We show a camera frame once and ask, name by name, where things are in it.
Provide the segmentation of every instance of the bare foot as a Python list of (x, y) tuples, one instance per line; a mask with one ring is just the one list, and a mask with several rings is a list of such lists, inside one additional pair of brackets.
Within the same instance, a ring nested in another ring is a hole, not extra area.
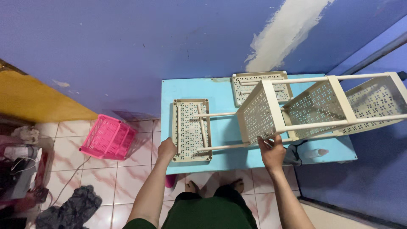
[(198, 193), (198, 190), (198, 186), (193, 181), (189, 181), (187, 184), (185, 184), (186, 192)]
[(242, 179), (238, 179), (232, 182), (230, 185), (240, 194), (245, 190), (245, 185)]

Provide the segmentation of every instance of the white tiled floor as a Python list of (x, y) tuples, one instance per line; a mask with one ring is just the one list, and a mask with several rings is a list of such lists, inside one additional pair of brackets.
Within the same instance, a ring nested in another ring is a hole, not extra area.
[[(55, 152), (47, 185), (54, 198), (71, 178), (74, 170), (88, 159), (78, 148), (85, 141), (93, 124), (94, 121), (65, 121), (36, 125), (41, 131), (39, 144), (48, 151)], [(90, 229), (122, 228), (134, 198), (154, 167), (160, 145), (160, 120), (131, 122), (130, 125), (138, 131), (129, 153), (130, 157), (119, 162), (91, 158), (78, 170), (56, 203), (64, 203), (80, 185), (93, 185), (94, 191), (103, 202), (95, 215), (84, 224)], [(284, 173), (292, 190), (299, 195), (294, 169), (284, 167)], [(194, 181), (201, 188), (202, 196), (211, 197), (220, 185), (238, 178), (243, 179), (243, 199), (253, 212), (258, 228), (280, 228), (273, 183), (264, 168), (179, 174), (177, 184), (171, 189), (165, 188), (160, 227), (176, 196), (185, 190), (186, 182)], [(48, 198), (41, 205), (41, 210), (48, 207), (50, 196)]]

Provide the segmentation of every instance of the person's hand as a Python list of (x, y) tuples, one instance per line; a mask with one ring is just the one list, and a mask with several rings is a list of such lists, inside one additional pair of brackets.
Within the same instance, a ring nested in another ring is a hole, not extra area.
[(169, 137), (158, 147), (157, 161), (164, 160), (165, 162), (170, 163), (171, 159), (175, 156), (176, 153), (177, 147), (175, 147), (172, 139)]
[(265, 143), (260, 136), (257, 136), (258, 146), (260, 147), (264, 166), (268, 170), (271, 170), (271, 172), (276, 172), (282, 170), (282, 162), (284, 161), (286, 150), (282, 145), (280, 135), (277, 135), (272, 139), (274, 142), (267, 139), (267, 143)]

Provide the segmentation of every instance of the green shirt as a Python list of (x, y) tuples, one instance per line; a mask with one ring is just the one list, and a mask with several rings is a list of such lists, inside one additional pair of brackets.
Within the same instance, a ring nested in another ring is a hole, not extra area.
[[(123, 229), (155, 229), (147, 220), (138, 218), (128, 222)], [(196, 200), (179, 200), (168, 212), (163, 229), (182, 228), (256, 228), (256, 221), (248, 208), (222, 197)]]

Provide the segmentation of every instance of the person's arm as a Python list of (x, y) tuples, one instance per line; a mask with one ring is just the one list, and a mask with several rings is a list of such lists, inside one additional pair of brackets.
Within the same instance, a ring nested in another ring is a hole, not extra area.
[(282, 145), (281, 136), (274, 137), (274, 142), (266, 140), (268, 144), (261, 137), (257, 137), (257, 140), (261, 158), (273, 180), (282, 227), (284, 229), (315, 228), (291, 190), (282, 170), (286, 150)]
[(142, 218), (158, 228), (158, 220), (164, 199), (165, 173), (176, 152), (177, 148), (171, 138), (167, 138), (158, 147), (157, 162), (138, 192), (127, 222)]

